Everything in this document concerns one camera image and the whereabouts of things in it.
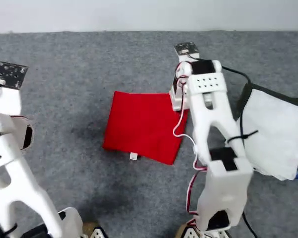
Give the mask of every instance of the circuit board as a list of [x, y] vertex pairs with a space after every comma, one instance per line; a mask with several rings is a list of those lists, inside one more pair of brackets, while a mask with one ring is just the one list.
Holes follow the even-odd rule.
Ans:
[[0, 85], [20, 89], [27, 70], [27, 66], [0, 61]]

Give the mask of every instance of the white plastic part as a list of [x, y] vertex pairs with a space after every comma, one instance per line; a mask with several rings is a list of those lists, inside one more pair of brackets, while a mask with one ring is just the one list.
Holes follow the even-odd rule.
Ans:
[[[213, 228], [212, 231], [215, 234], [218, 233], [219, 236], [216, 236], [218, 238], [226, 237], [223, 231], [238, 224], [247, 201], [247, 188], [253, 174], [253, 168], [246, 159], [241, 139], [235, 139], [229, 143], [237, 155], [237, 158], [234, 159], [237, 170], [227, 171], [221, 160], [211, 160], [208, 147], [211, 126], [217, 127], [226, 140], [240, 135], [227, 98], [222, 65], [218, 60], [212, 62], [215, 73], [189, 76], [184, 99], [187, 99], [185, 101], [186, 107], [190, 108], [194, 125], [195, 153], [197, 153], [200, 162], [208, 166], [205, 188], [197, 205], [199, 215], [194, 216], [196, 227], [203, 234], [209, 229], [210, 219], [217, 212], [225, 211], [228, 217], [228, 225]], [[179, 95], [172, 94], [172, 88], [170, 95], [175, 110], [177, 109], [176, 100], [181, 99], [182, 93]]]
[[191, 75], [188, 79], [188, 88], [190, 95], [227, 91], [224, 76], [220, 72]]
[[105, 238], [101, 229], [95, 229], [90, 238]]
[[[200, 54], [199, 53], [194, 53], [190, 54], [191, 57], [193, 58], [199, 58]], [[196, 59], [193, 59], [191, 57], [188, 57], [188, 55], [178, 55], [179, 62], [182, 62], [181, 65], [179, 65], [180, 71], [183, 73], [183, 75], [188, 75], [190, 76], [192, 73], [192, 68], [189, 63], [187, 62], [194, 62], [197, 61]], [[176, 72], [176, 76], [179, 77], [182, 74]], [[189, 104], [188, 104], [188, 98], [187, 98], [187, 87], [184, 87], [184, 97], [183, 97], [183, 107], [184, 109], [189, 109]], [[179, 111], [181, 110], [181, 102], [182, 102], [182, 89], [180, 87], [177, 87], [176, 90], [174, 90], [173, 85], [171, 86], [171, 89], [169, 91], [171, 103], [172, 103], [172, 109], [174, 111]]]
[[137, 160], [137, 157], [138, 157], [138, 154], [137, 153], [134, 153], [134, 152], [131, 152], [130, 153], [130, 159], [131, 160]]
[[[18, 90], [5, 91], [1, 88], [0, 104], [6, 108], [0, 109], [7, 114], [19, 114], [21, 104], [18, 99]], [[82, 234], [82, 220], [74, 208], [67, 208], [66, 216], [61, 220], [48, 194], [37, 183], [29, 168], [20, 148], [24, 144], [26, 118], [11, 118], [9, 115], [0, 114], [0, 167], [5, 166], [11, 178], [11, 183], [6, 184], [0, 178], [0, 227], [6, 232], [16, 223], [13, 203], [21, 201], [37, 212], [53, 238], [79, 238], [86, 237]], [[10, 238], [20, 238], [19, 228], [8, 235]]]
[[0, 88], [0, 113], [7, 115], [20, 115], [20, 90], [5, 87]]
[[15, 131], [12, 118], [9, 115], [0, 113], [0, 133], [7, 134]]
[[179, 66], [178, 69], [175, 72], [175, 76], [177, 78], [179, 78], [180, 76], [183, 75], [191, 75], [192, 74], [192, 67], [190, 65], [190, 63], [186, 62], [186, 61], [182, 61]]
[[197, 228], [205, 231], [209, 220], [218, 211], [226, 211], [229, 226], [215, 231], [227, 230], [236, 226], [247, 201], [247, 188], [253, 168], [246, 158], [235, 158], [238, 170], [226, 171], [222, 161], [209, 162], [204, 190], [198, 200]]
[[188, 228], [182, 238], [229, 238], [225, 232], [207, 232], [199, 234], [193, 228]]

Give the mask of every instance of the gray carpet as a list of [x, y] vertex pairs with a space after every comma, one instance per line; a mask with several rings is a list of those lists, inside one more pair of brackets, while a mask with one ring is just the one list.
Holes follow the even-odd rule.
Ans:
[[[56, 208], [97, 219], [110, 238], [172, 238], [190, 219], [185, 194], [193, 169], [191, 142], [173, 166], [102, 149], [115, 90], [168, 92], [177, 63], [173, 44], [194, 41], [201, 57], [245, 71], [254, 83], [298, 97], [298, 32], [101, 32], [0, 35], [0, 60], [30, 67], [22, 88], [23, 114], [36, 137], [25, 157]], [[225, 73], [235, 104], [245, 83]], [[192, 131], [189, 120], [187, 132]], [[223, 139], [212, 130], [210, 147]], [[194, 185], [192, 207], [204, 186]], [[18, 223], [40, 218], [18, 202]], [[298, 238], [298, 180], [255, 174], [246, 214], [261, 238]], [[243, 221], [230, 230], [251, 238]]]

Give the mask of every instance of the floor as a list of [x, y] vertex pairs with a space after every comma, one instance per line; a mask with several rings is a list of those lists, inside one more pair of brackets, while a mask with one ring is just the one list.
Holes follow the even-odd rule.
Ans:
[[[254, 83], [298, 97], [298, 32], [90, 32], [0, 35], [0, 60], [29, 66], [21, 89], [23, 114], [35, 139], [25, 157], [56, 208], [78, 209], [111, 238], [172, 238], [185, 212], [192, 147], [184, 139], [173, 166], [102, 148], [114, 91], [168, 92], [177, 57], [173, 44], [193, 41], [201, 57], [249, 74]], [[245, 80], [225, 73], [235, 110]], [[192, 132], [188, 120], [186, 131]], [[209, 146], [223, 145], [211, 131]], [[194, 185], [192, 207], [205, 175]], [[262, 238], [298, 238], [298, 180], [255, 174], [245, 213]], [[16, 203], [19, 226], [41, 222]], [[230, 230], [251, 238], [243, 221]]]

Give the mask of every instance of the black strap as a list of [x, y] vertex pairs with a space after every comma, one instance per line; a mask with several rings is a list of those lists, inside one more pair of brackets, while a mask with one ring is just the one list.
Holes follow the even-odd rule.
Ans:
[[7, 232], [4, 232], [2, 234], [0, 234], [0, 238], [7, 238], [9, 234], [11, 234], [12, 232], [14, 232], [16, 229], [18, 228], [18, 224], [15, 223], [14, 226], [8, 230]]
[[14, 232], [17, 228], [18, 228], [18, 224], [17, 223], [15, 223], [14, 226], [10, 230], [8, 230], [6, 232], [4, 232], [2, 230], [2, 228], [0, 227], [0, 238], [8, 238], [8, 235], [11, 234], [12, 232]]
[[234, 137], [228, 139], [227, 143], [230, 143], [232, 140], [235, 140], [235, 139], [242, 139], [244, 141], [244, 139], [247, 139], [248, 137], [250, 137], [253, 134], [256, 134], [257, 132], [258, 132], [258, 130], [253, 131], [252, 133], [249, 133], [249, 134], [242, 134], [242, 135], [239, 135], [239, 136], [234, 136]]

